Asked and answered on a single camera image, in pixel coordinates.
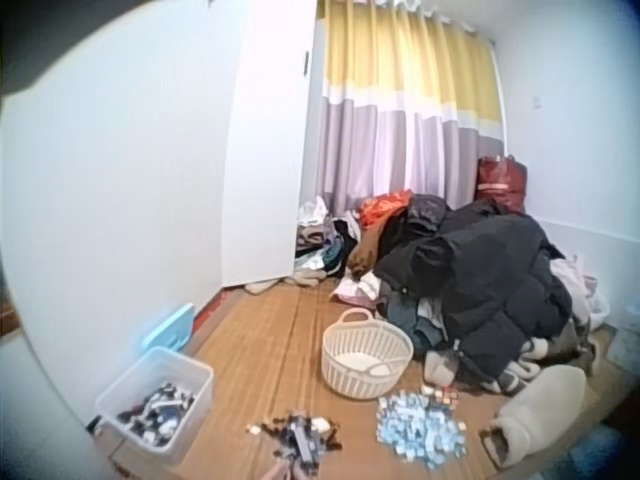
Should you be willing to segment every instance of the ceiling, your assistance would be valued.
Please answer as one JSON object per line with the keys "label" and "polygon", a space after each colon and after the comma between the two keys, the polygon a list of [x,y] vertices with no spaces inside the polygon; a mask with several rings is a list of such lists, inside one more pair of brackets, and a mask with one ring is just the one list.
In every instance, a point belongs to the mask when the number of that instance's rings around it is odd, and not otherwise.
{"label": "ceiling", "polygon": [[530,0],[422,0],[426,11],[435,9],[492,39],[528,3]]}

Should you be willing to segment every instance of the red bag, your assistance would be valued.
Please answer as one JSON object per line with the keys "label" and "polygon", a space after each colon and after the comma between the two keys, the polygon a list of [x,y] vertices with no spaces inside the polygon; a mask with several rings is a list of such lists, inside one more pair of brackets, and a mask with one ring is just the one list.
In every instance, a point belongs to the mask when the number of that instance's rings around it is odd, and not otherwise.
{"label": "red bag", "polygon": [[476,200],[493,198],[509,210],[524,213],[527,193],[527,167],[508,157],[482,157],[478,160]]}

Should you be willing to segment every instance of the gray curtain stripe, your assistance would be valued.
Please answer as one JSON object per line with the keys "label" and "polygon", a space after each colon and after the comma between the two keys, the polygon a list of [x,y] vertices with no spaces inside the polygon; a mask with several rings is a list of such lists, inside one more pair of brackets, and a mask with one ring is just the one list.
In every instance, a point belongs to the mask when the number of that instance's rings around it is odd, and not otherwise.
{"label": "gray curtain stripe", "polygon": [[365,198],[405,188],[444,192],[447,203],[458,208],[473,200],[478,158],[503,154],[500,140],[460,128],[456,121],[416,115],[414,161],[409,166],[405,112],[379,112],[375,105],[356,108],[352,100],[335,105],[323,98],[322,118],[317,194],[337,215]]}

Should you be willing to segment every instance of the pile of clothes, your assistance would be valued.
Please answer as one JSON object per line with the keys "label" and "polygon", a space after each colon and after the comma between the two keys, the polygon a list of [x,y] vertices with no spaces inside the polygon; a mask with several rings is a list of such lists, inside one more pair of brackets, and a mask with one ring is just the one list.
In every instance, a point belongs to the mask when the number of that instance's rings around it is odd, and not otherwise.
{"label": "pile of clothes", "polygon": [[[293,273],[284,282],[315,287],[328,277],[344,276],[347,258],[360,240],[360,224],[353,212],[334,218],[320,197],[306,202],[298,213],[296,253]],[[259,294],[281,279],[245,285]]]}
{"label": "pile of clothes", "polygon": [[533,218],[495,200],[451,210],[411,195],[368,224],[347,267],[343,283],[377,279],[368,298],[409,336],[430,383],[515,394],[546,364],[595,368],[586,279]]}

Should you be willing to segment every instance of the basket handle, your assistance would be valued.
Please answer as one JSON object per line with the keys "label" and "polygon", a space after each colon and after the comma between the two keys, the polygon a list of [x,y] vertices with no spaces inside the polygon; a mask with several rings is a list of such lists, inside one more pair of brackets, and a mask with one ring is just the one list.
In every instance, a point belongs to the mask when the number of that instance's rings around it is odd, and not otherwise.
{"label": "basket handle", "polygon": [[[407,359],[406,358],[397,357],[397,358],[392,358],[391,360],[381,360],[380,362],[374,363],[370,367],[365,368],[362,371],[362,373],[366,373],[367,375],[370,375],[370,376],[375,377],[375,378],[391,377],[391,376],[395,375],[394,368],[391,366],[391,364],[394,364],[394,363],[403,365],[403,364],[407,363]],[[387,375],[373,375],[371,373],[371,370],[373,370],[374,368],[381,367],[383,365],[386,366],[389,369],[389,373]]]}
{"label": "basket handle", "polygon": [[349,310],[345,310],[344,312],[342,312],[342,315],[340,315],[340,318],[338,319],[338,321],[336,323],[344,323],[344,319],[346,317],[348,317],[349,315],[351,315],[352,313],[363,313],[364,315],[366,315],[366,320],[364,320],[365,322],[377,322],[379,320],[376,320],[375,318],[373,318],[373,315],[371,315],[371,312],[369,310],[367,310],[366,308],[350,308]]}

